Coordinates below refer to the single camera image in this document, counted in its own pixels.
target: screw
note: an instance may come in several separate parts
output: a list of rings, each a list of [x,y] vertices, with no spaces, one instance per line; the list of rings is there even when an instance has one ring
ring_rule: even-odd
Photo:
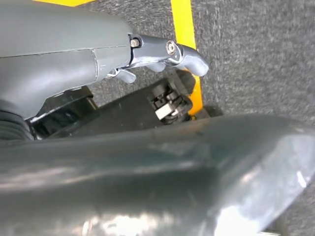
[[[166,51],[169,55],[173,55],[174,53],[175,53],[175,43],[171,40],[168,41],[166,43]]]
[[[137,48],[140,46],[140,41],[137,38],[134,38],[130,40],[130,45],[131,48]]]

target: gray carpet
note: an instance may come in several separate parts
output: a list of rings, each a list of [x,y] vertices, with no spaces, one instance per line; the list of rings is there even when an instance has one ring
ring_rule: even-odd
[[[211,64],[203,100],[227,115],[276,114],[315,124],[314,0],[192,0],[196,44]],[[174,38],[169,0],[97,0],[83,7],[127,20],[135,32]],[[135,71],[126,85],[93,85],[103,104],[165,73]],[[315,235],[315,183],[284,214],[292,236]]]

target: silver bolt head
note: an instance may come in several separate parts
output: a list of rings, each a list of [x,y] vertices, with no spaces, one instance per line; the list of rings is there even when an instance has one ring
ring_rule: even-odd
[[[130,40],[130,46],[131,48],[139,47],[140,46],[140,41],[137,38],[131,39],[131,40]]]
[[[166,43],[166,51],[168,54],[173,55],[174,53],[175,53],[175,50],[176,47],[174,41],[170,40]]]

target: gray plastic cover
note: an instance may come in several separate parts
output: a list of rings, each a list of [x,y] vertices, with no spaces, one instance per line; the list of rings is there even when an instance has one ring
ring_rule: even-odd
[[[103,79],[131,60],[116,16],[44,3],[0,3],[0,110],[33,117],[49,97]]]
[[[0,57],[129,47],[116,16],[41,2],[0,3]]]
[[[267,116],[0,142],[2,236],[255,236],[315,172],[315,129]]]

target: yellow painted line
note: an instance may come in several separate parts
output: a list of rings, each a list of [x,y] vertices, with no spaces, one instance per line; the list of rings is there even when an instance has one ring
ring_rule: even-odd
[[[193,12],[190,0],[171,0],[173,12],[174,25],[178,43],[196,49],[195,33],[193,29]],[[196,114],[202,109],[202,95],[200,79],[193,76],[196,80],[193,93],[190,96],[193,108],[190,114]]]
[[[47,3],[52,3],[52,4],[57,4],[57,5],[63,5],[63,6],[79,6],[91,1],[94,0],[33,0],[33,1],[41,1],[41,2],[47,2]]]

